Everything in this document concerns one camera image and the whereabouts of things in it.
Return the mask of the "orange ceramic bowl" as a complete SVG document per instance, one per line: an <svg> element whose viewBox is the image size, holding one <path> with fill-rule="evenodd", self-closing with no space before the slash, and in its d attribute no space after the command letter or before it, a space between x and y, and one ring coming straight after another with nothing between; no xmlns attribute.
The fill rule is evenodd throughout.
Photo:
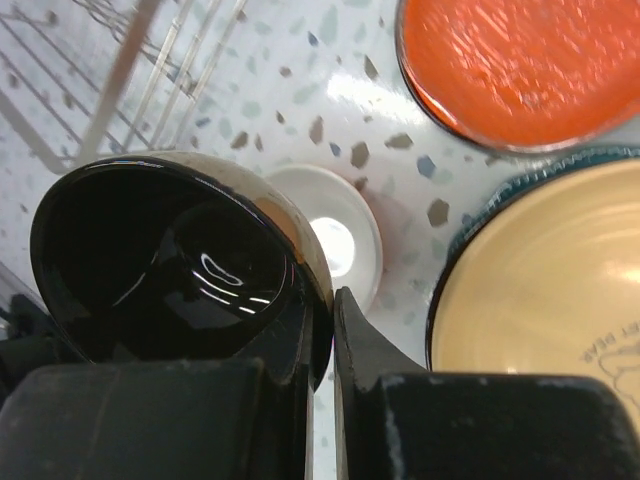
<svg viewBox="0 0 640 480"><path fill-rule="evenodd" d="M382 278L383 245L364 197L340 175L310 164L283 166L267 179L309 222L327 260L333 288L349 288L367 312Z"/></svg>

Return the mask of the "teal embossed plate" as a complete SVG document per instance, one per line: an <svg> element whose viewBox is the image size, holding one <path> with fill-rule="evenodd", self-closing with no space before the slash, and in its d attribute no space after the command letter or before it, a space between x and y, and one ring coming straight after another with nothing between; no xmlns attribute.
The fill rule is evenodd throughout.
<svg viewBox="0 0 640 480"><path fill-rule="evenodd" d="M464 249L464 245L495 215L530 191L585 168L638 157L638 146L594 146L564 155L542 168L508 179L495 190L474 215L470 216L469 220L462 224L461 229L453 236L447 251L447 261L452 261Z"/></svg>

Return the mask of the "beige small plate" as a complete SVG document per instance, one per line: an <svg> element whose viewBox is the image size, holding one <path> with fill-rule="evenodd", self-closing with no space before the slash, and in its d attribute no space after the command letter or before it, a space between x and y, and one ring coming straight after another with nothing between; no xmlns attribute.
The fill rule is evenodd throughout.
<svg viewBox="0 0 640 480"><path fill-rule="evenodd" d="M33 217L30 257L62 336L90 362L253 355L309 326L313 384L333 336L331 276L301 211L230 161L195 152L74 169Z"/></svg>

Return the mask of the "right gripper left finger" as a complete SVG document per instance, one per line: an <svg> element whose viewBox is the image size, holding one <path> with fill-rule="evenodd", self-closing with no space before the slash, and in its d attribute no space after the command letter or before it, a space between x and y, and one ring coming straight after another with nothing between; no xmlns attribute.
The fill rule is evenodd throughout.
<svg viewBox="0 0 640 480"><path fill-rule="evenodd" d="M90 365L26 299L1 314L5 479L308 479L311 318L279 317L258 354L218 361Z"/></svg>

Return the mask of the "yellow plate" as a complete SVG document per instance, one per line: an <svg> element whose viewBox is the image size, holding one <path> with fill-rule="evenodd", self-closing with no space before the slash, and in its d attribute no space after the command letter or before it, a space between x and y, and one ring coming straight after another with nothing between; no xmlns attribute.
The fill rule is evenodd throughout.
<svg viewBox="0 0 640 480"><path fill-rule="evenodd" d="M571 373L639 386L639 163L554 180L492 219L447 279L439 371Z"/></svg>

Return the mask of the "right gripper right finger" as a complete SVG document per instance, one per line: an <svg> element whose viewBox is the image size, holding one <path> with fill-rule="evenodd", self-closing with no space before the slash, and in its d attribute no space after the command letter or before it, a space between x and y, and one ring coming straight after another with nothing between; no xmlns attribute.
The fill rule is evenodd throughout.
<svg viewBox="0 0 640 480"><path fill-rule="evenodd" d="M622 403L586 377L432 373L334 300L341 479L635 479Z"/></svg>

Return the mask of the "dark brown beige plate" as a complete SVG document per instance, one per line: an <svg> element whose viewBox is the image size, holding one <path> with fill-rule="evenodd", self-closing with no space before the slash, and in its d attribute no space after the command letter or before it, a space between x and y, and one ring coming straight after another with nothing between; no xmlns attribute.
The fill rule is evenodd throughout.
<svg viewBox="0 0 640 480"><path fill-rule="evenodd" d="M478 235L478 233L497 215L500 210L492 212L483 211L478 215L471 217L470 220L462 224L462 228L453 236L446 251L445 264L438 277L438 280L432 290L430 304L426 316L426 330L424 337L424 350L426 369L433 370L433 331L435 328L436 313L445 284L453 271L460 256L467 248L469 243Z"/></svg>

